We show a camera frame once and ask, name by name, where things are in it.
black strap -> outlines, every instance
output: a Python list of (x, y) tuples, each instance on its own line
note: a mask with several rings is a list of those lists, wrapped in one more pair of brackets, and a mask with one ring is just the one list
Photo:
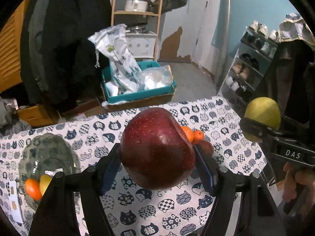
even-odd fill
[(309, 142), (315, 144), (315, 64), (309, 63), (305, 70), (305, 88), (309, 107)]

white sneaker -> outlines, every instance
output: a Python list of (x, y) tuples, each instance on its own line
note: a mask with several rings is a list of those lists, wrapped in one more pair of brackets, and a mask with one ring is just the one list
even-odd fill
[(255, 32), (257, 32), (258, 29), (258, 21), (254, 20), (254, 22), (249, 26), (249, 28), (253, 29)]
[(277, 36), (276, 36), (276, 31), (275, 30), (272, 30), (270, 35), (268, 36), (268, 38), (270, 40), (273, 40), (274, 42), (277, 40)]
[(264, 46), (260, 49), (260, 51), (268, 56), (270, 52), (269, 43), (265, 42)]
[(234, 83), (232, 84), (231, 89), (232, 89), (233, 91), (236, 91), (238, 88), (239, 88), (239, 85), (238, 85), (238, 82), (236, 81), (236, 82), (234, 82)]
[(233, 84), (233, 78), (231, 76), (229, 76), (226, 80), (225, 80), (225, 83), (231, 87), (231, 85)]
[(262, 34), (263, 36), (267, 37), (268, 36), (268, 28), (266, 25), (261, 25), (258, 33)]
[(269, 56), (268, 56), (270, 59), (273, 59), (273, 56), (275, 55), (276, 50), (277, 50), (277, 49), (274, 48), (274, 47), (270, 50), (270, 53), (269, 53)]

yellow pear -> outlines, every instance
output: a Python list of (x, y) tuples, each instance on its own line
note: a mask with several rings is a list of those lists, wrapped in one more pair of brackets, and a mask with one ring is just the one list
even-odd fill
[(50, 175), (47, 175), (47, 174), (43, 174), (41, 175), (40, 177), (40, 180), (39, 180), (39, 190), (41, 192), (42, 195), (44, 195), (50, 181), (52, 180), (53, 178), (50, 176)]
[[(252, 100), (246, 108), (244, 117), (263, 123), (274, 130), (279, 129), (281, 123), (281, 113), (277, 102), (266, 97)], [(243, 134), (251, 142), (262, 141), (248, 132), (243, 132)]]

screw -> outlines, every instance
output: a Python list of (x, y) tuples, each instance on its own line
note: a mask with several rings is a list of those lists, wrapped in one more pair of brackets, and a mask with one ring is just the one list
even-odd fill
[(95, 166), (89, 166), (88, 167), (88, 172), (93, 172), (96, 170), (96, 167)]
[(63, 176), (63, 172), (62, 171), (58, 171), (56, 174), (55, 174), (55, 177), (57, 178), (60, 178)]
[(253, 172), (252, 175), (253, 175), (254, 178), (259, 178), (260, 177), (259, 173), (257, 173), (257, 172)]
[(228, 171), (228, 168), (226, 166), (222, 166), (219, 168), (219, 170), (223, 173), (226, 173)]

wooden cabinet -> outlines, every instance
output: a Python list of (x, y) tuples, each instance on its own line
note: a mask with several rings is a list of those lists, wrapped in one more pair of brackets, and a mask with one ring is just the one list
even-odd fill
[[(20, 77), (20, 38), (24, 14), (29, 0), (24, 0), (11, 15), (0, 32), (0, 93), (21, 83)], [(17, 111), (22, 120), (31, 126), (46, 126), (54, 124), (51, 113), (43, 105), (36, 105)]]
[(0, 92), (21, 83), (20, 37), (26, 0), (11, 15), (0, 32)]

